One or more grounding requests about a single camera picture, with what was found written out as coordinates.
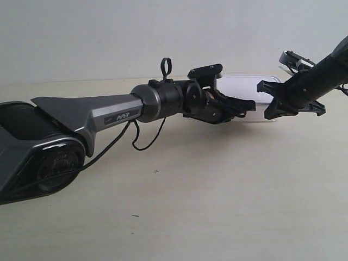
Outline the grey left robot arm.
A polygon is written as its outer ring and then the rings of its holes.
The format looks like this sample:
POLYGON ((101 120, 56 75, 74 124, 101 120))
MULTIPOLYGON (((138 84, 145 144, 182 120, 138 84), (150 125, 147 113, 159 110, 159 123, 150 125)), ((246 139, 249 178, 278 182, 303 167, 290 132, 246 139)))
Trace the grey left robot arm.
POLYGON ((54 194, 93 161, 96 134, 124 124, 182 114, 210 124, 254 111, 253 100, 229 97, 215 82, 150 80, 129 94, 96 97, 36 97, 1 103, 1 204, 54 194))

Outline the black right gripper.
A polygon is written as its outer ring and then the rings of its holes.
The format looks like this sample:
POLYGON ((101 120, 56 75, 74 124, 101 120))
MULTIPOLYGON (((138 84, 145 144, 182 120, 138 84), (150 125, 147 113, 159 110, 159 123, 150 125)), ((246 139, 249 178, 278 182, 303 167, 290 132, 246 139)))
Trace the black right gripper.
POLYGON ((296 116, 299 113, 315 113, 317 116, 326 113, 325 106, 318 102, 321 96, 318 84, 313 85, 302 80, 288 80, 284 83, 261 80, 256 89, 257 92, 274 97, 264 111, 264 118, 267 120, 296 116))

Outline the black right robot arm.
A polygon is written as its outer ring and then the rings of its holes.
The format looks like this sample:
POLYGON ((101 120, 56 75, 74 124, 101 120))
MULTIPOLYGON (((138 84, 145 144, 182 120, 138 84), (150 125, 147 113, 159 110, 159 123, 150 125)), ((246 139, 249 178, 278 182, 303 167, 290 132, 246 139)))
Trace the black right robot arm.
POLYGON ((257 92, 273 97, 264 110, 264 118, 296 116, 299 113, 326 113, 319 98, 347 84, 347 38, 343 38, 334 50, 311 67, 305 66, 285 82, 260 81, 257 92))

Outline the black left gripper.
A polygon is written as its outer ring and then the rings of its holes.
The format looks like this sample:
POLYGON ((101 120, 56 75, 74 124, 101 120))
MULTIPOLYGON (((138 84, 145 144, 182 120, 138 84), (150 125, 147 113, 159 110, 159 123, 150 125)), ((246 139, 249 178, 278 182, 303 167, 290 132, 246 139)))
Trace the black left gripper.
POLYGON ((218 125, 231 122, 231 114, 245 116, 248 111, 256 111, 254 100, 229 97, 222 93, 218 93, 217 100, 212 93, 203 90, 198 83, 190 83, 184 93, 182 115, 185 118, 218 125))

